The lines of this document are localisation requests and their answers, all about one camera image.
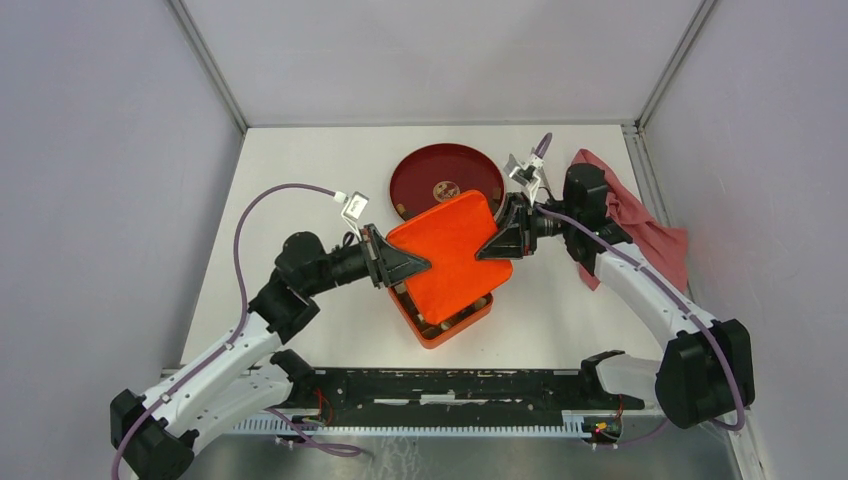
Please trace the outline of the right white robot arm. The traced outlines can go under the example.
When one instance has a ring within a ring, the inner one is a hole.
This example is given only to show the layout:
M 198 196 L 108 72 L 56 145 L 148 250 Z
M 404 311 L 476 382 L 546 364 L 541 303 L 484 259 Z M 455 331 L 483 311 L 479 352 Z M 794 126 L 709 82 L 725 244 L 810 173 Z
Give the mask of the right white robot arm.
M 618 350 L 585 359 L 577 382 L 580 400 L 602 408 L 622 395 L 657 405 L 681 429 L 710 422 L 742 430 L 755 399 L 747 328 L 696 305 L 649 262 L 609 215 L 609 185 L 601 168 L 570 166 L 562 199 L 545 202 L 537 199 L 542 171 L 535 164 L 508 162 L 505 173 L 521 190 L 506 195 L 497 231 L 477 258 L 522 259 L 535 252 L 540 239 L 560 236 L 570 257 L 614 291 L 663 350 L 658 361 Z

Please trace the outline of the orange chocolate box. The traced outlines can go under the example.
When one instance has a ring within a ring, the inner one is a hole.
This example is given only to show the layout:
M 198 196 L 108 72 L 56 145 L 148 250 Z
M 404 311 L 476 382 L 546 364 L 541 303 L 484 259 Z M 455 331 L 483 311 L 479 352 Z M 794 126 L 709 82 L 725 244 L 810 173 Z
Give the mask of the orange chocolate box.
M 487 316 L 494 303 L 493 295 L 489 293 L 446 320 L 432 324 L 427 322 L 419 312 L 404 285 L 390 288 L 388 294 L 420 345 L 425 349 L 437 348 L 463 332 Z

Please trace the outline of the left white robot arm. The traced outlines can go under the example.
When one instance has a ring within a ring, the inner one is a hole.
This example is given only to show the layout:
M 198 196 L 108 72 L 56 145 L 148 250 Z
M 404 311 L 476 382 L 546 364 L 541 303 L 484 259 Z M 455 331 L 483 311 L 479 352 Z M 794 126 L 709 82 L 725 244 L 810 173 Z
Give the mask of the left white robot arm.
M 239 322 L 204 353 L 141 394 L 110 404 L 111 475 L 126 463 L 141 479 L 177 479 L 218 436 L 285 402 L 306 405 L 314 381 L 286 344 L 317 316 L 314 296 L 368 278 L 393 287 L 429 270 L 428 260 L 390 245 L 372 225 L 360 239 L 326 251 L 317 235 L 284 243 L 269 281 L 243 300 Z

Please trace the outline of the orange box lid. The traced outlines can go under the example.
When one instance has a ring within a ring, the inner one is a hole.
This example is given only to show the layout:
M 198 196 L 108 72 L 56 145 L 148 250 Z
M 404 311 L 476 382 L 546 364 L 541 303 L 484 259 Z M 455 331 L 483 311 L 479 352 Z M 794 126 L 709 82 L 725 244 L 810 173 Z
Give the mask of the orange box lid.
M 478 250 L 496 233 L 487 199 L 462 193 L 393 229 L 388 243 L 430 262 L 405 281 L 407 292 L 430 324 L 440 323 L 508 281 L 509 260 L 478 260 Z

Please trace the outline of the round red tray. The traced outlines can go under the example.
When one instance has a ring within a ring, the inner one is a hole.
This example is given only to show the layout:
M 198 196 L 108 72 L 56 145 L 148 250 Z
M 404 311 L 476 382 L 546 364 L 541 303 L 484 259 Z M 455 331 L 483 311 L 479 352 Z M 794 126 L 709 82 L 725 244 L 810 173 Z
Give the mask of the round red tray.
M 421 147 L 397 165 L 389 182 L 389 198 L 407 221 L 462 193 L 484 195 L 496 215 L 504 202 L 505 184 L 495 163 L 484 153 L 456 143 Z

